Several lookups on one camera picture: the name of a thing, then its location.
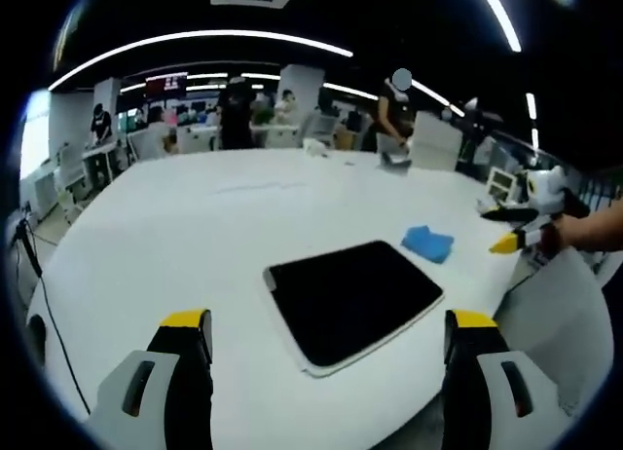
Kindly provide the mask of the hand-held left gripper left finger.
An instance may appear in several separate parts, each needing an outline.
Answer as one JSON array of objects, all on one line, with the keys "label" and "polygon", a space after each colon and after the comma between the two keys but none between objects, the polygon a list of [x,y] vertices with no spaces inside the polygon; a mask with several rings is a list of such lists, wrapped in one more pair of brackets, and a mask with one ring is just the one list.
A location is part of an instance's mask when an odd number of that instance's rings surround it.
[{"label": "hand-held left gripper left finger", "polygon": [[85,421],[101,448],[213,447],[211,326],[208,309],[173,313],[104,378]]}]

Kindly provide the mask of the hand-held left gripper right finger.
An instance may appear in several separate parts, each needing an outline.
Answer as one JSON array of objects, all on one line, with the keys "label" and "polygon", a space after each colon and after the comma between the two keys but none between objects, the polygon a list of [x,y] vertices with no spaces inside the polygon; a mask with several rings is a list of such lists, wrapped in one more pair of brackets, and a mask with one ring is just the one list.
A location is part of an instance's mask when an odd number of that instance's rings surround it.
[{"label": "hand-held left gripper right finger", "polygon": [[551,449],[568,427],[556,384],[486,315],[446,312],[444,364],[444,449]]}]

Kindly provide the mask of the person's right hand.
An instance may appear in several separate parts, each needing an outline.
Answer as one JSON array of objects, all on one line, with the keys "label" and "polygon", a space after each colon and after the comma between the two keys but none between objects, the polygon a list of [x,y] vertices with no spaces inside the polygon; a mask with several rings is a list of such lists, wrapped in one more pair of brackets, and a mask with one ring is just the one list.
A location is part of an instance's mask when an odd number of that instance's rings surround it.
[{"label": "person's right hand", "polygon": [[580,247],[583,239],[582,218],[577,218],[567,214],[561,215],[554,221],[560,249],[567,247]]}]

